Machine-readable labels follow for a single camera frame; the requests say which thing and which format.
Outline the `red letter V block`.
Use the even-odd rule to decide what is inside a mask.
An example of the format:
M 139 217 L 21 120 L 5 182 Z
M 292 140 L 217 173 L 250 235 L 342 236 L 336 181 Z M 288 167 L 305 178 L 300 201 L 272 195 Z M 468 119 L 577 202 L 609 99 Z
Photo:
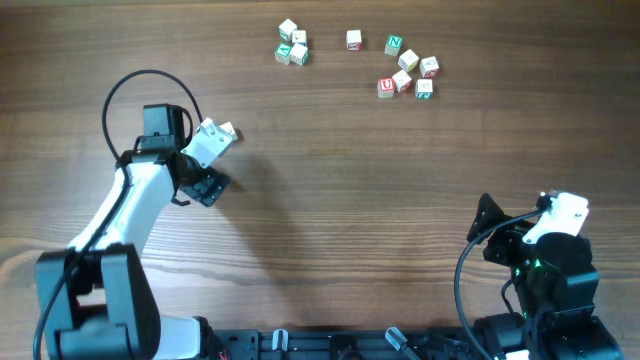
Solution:
M 226 122 L 220 126 L 222 130 L 224 130 L 230 137 L 231 141 L 235 142 L 238 139 L 238 135 L 230 122 Z

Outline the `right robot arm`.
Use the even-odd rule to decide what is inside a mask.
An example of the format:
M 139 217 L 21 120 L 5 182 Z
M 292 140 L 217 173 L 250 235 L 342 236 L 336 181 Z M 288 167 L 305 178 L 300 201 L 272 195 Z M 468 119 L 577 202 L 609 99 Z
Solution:
M 464 249 L 484 243 L 485 260 L 510 270 L 521 310 L 464 323 L 480 359 L 620 359 L 620 346 L 594 315 L 599 274 L 580 230 L 587 199 L 543 193 L 530 213 L 508 216 L 483 194 Z

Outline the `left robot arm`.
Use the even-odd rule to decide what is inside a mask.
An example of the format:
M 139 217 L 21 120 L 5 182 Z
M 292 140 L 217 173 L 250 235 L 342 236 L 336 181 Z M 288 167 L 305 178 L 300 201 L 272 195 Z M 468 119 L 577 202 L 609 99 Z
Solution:
M 199 359 L 223 345 L 197 317 L 160 314 L 140 256 L 157 217 L 178 192 L 210 207 L 229 184 L 213 169 L 236 141 L 207 118 L 184 131 L 185 109 L 149 105 L 144 132 L 118 156 L 113 186 L 86 226 L 35 265 L 41 317 L 33 355 L 52 359 Z

